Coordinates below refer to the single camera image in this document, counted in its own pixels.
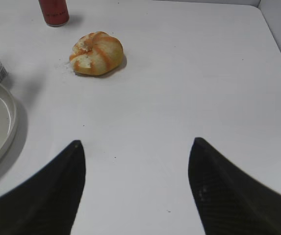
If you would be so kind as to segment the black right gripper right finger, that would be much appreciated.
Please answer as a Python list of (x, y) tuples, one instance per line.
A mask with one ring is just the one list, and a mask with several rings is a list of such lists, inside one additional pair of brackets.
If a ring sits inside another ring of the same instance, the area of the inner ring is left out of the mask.
[(201, 137), (191, 147), (188, 180), (205, 234), (281, 235), (281, 194)]

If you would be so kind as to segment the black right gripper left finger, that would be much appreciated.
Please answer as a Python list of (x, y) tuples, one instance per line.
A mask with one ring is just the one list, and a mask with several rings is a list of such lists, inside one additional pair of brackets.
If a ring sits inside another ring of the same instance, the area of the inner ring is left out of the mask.
[(36, 174), (0, 197), (0, 235), (69, 235), (85, 176), (84, 149), (76, 140)]

